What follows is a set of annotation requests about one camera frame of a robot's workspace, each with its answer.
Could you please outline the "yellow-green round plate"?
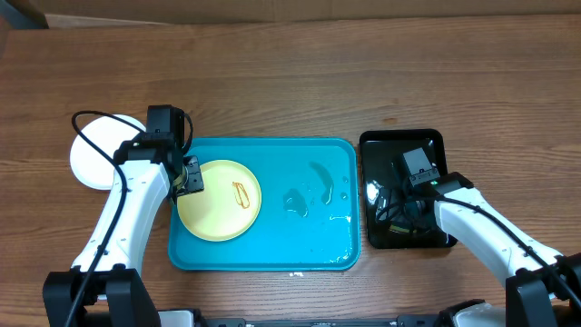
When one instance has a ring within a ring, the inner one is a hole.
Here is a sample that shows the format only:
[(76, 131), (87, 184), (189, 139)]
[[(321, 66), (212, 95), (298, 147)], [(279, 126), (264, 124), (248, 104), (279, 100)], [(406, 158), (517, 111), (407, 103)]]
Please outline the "yellow-green round plate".
[(193, 235), (223, 242), (245, 233), (258, 218), (261, 186), (246, 166), (231, 160), (201, 165), (204, 189), (177, 199), (177, 213)]

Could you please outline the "white plate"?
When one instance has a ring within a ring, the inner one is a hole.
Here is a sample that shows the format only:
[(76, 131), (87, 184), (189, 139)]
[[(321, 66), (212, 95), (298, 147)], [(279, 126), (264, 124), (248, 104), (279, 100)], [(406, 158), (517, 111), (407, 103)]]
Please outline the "white plate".
[[(109, 157), (113, 157), (123, 141), (132, 140), (138, 134), (129, 124), (106, 116), (90, 122), (81, 132)], [(70, 165), (74, 176), (84, 185), (102, 191), (112, 188), (113, 166), (79, 135), (70, 151)]]

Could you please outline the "green and yellow sponge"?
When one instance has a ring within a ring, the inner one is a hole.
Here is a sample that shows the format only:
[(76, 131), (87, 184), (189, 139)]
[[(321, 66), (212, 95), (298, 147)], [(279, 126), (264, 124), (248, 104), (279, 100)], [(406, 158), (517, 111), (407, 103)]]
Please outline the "green and yellow sponge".
[(389, 224), (389, 229), (394, 233), (414, 233), (416, 230), (415, 225), (409, 221), (391, 221)]

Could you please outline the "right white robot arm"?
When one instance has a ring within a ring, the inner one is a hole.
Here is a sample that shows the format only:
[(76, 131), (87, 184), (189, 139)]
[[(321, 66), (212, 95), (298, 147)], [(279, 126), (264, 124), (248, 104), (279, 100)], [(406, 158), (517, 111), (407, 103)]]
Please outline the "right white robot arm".
[(400, 154), (392, 167), (397, 184), (380, 192), (377, 223), (415, 238), (435, 231), (454, 237), (505, 290), (504, 308), (466, 301), (441, 311), (435, 325), (579, 325), (579, 255), (565, 256), (524, 233), (462, 174), (440, 174), (422, 148)]

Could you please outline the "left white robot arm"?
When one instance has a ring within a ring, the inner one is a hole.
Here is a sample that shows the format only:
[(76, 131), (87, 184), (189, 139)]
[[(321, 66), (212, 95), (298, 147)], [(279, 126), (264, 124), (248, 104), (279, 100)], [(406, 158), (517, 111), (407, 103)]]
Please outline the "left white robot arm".
[(203, 326), (194, 309), (158, 310), (141, 271), (153, 221), (165, 201), (203, 189), (192, 145), (192, 119), (170, 104), (151, 105), (146, 124), (97, 112), (76, 126), (113, 168), (110, 193), (89, 242), (66, 272), (43, 286), (52, 326)]

